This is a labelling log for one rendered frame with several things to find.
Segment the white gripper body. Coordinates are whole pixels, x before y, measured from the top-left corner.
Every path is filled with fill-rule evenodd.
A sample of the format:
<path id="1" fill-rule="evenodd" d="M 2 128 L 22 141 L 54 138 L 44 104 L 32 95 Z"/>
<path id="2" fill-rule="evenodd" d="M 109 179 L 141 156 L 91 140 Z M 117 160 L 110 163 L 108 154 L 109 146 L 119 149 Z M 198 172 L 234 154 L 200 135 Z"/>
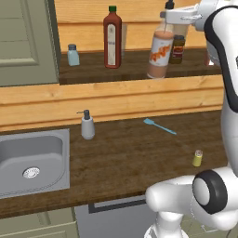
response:
<path id="1" fill-rule="evenodd" d="M 160 13 L 160 17 L 167 24 L 190 25 L 195 22 L 197 6 L 180 7 L 174 9 L 165 9 Z"/>

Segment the orange label condiment bottle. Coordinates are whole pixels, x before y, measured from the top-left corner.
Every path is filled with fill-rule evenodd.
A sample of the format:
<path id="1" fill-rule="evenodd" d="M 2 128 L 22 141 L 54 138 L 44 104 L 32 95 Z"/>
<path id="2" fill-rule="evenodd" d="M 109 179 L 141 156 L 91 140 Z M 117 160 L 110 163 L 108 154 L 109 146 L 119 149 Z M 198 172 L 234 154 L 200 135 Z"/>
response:
<path id="1" fill-rule="evenodd" d="M 147 71 L 149 78 L 165 77 L 173 40 L 174 27 L 171 24 L 167 24 L 165 19 L 161 19 L 152 38 Z"/>

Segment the red sauce bottle green cap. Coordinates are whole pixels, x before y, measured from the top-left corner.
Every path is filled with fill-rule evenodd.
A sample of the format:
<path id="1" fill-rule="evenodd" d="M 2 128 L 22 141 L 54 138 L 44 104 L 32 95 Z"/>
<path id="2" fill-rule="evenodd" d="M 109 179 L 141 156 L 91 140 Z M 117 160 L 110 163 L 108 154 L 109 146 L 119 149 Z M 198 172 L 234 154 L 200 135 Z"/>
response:
<path id="1" fill-rule="evenodd" d="M 116 6 L 109 6 L 109 14 L 103 20 L 104 66 L 117 69 L 121 65 L 122 19 L 116 13 Z"/>

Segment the pale blue shaker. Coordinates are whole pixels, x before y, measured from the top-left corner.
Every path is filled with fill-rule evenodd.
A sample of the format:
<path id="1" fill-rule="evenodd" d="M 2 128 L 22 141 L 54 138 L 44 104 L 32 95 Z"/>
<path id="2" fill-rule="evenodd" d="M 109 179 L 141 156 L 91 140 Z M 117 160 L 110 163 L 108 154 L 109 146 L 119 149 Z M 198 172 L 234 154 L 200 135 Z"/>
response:
<path id="1" fill-rule="evenodd" d="M 76 50 L 76 45 L 73 44 L 68 45 L 67 56 L 68 56 L 68 63 L 70 66 L 77 66 L 80 64 L 79 54 Z"/>

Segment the yellow shaker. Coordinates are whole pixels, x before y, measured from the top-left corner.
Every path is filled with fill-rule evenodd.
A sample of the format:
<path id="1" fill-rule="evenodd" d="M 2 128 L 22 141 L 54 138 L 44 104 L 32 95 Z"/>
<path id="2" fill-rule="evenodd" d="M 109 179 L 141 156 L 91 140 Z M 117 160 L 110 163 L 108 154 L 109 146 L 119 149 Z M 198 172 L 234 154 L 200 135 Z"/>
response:
<path id="1" fill-rule="evenodd" d="M 203 159 L 203 152 L 201 150 L 196 150 L 192 160 L 192 165 L 195 167 L 199 167 L 202 163 L 202 159 Z"/>

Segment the dark jar red label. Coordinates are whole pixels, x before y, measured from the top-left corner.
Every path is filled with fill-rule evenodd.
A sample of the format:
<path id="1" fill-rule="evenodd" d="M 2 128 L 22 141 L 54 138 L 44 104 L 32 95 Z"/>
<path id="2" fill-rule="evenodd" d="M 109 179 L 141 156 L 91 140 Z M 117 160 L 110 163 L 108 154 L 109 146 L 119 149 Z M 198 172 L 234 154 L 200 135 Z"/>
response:
<path id="1" fill-rule="evenodd" d="M 169 62 L 171 64 L 180 64 L 182 62 L 184 45 L 185 45 L 184 36 L 176 35 L 174 37 L 173 46 L 169 57 Z"/>

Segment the light blue spatula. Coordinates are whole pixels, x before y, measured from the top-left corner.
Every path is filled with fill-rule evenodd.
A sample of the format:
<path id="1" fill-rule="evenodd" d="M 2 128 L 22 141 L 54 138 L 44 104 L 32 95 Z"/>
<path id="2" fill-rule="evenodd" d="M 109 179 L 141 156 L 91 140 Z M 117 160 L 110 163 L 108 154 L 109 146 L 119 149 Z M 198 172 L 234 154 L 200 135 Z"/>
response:
<path id="1" fill-rule="evenodd" d="M 170 133 L 170 134 L 173 134 L 173 135 L 177 135 L 177 132 L 171 130 L 171 129 L 168 129 L 164 126 L 160 126 L 160 125 L 157 125 L 153 120 L 149 119 L 149 118 L 145 118 L 143 120 L 143 123 L 147 124 L 147 125 L 150 125 L 150 126 L 156 126 L 156 127 L 159 127 L 161 129 L 163 129 L 164 131 Z"/>

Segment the grey soap dispenser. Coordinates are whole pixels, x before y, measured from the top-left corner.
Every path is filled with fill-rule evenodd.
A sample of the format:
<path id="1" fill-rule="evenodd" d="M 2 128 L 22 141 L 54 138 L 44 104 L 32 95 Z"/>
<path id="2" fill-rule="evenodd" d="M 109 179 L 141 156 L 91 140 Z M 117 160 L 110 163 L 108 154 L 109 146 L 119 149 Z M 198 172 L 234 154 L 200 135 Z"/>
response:
<path id="1" fill-rule="evenodd" d="M 95 126 L 93 117 L 90 115 L 89 110 L 83 110 L 82 123 L 81 123 L 81 135 L 84 139 L 93 139 L 95 136 Z"/>

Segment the grey steel sink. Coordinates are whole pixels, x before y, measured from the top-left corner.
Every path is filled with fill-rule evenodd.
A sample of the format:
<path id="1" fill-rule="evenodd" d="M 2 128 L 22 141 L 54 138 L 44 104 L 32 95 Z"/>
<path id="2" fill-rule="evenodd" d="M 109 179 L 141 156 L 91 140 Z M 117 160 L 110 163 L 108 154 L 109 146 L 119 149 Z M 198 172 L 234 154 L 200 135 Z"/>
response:
<path id="1" fill-rule="evenodd" d="M 0 136 L 0 199 L 69 188 L 69 129 Z"/>

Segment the grey dishwasher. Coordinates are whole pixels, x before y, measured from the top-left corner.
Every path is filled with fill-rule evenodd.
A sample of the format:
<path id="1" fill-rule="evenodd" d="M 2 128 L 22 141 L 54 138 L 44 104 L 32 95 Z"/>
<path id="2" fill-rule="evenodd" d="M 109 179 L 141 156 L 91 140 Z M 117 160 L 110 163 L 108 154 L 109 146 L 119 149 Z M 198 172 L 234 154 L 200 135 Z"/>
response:
<path id="1" fill-rule="evenodd" d="M 155 221 L 145 196 L 134 196 L 74 208 L 80 238 L 143 238 Z"/>

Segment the grey-green base cupboard door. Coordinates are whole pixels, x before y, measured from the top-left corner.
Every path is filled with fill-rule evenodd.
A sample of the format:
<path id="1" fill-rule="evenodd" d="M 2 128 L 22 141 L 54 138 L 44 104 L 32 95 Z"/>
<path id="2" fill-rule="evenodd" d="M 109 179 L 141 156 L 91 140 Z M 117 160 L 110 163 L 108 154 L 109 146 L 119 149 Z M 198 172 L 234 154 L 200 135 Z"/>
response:
<path id="1" fill-rule="evenodd" d="M 0 219 L 0 238 L 80 238 L 72 207 Z"/>

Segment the wooden wall cabinet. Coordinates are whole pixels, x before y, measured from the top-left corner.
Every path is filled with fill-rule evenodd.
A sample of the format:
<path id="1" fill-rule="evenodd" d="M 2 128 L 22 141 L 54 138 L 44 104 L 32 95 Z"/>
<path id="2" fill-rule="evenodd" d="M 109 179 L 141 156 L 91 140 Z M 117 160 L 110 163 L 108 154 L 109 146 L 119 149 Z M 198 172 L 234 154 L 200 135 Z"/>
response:
<path id="1" fill-rule="evenodd" d="M 167 0 L 55 0 L 61 47 L 59 82 L 63 85 L 139 80 L 147 77 L 152 35 Z M 123 21 L 122 64 L 104 67 L 103 19 L 109 6 Z M 80 64 L 68 63 L 76 45 Z"/>

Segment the grey-green wall cabinet door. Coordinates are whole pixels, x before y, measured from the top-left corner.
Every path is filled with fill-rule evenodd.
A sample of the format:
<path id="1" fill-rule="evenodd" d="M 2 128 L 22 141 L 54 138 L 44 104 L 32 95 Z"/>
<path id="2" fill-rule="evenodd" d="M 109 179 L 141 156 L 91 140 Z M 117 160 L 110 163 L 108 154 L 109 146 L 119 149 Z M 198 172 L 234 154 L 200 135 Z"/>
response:
<path id="1" fill-rule="evenodd" d="M 60 57 L 54 0 L 0 0 L 0 86 L 56 84 Z"/>

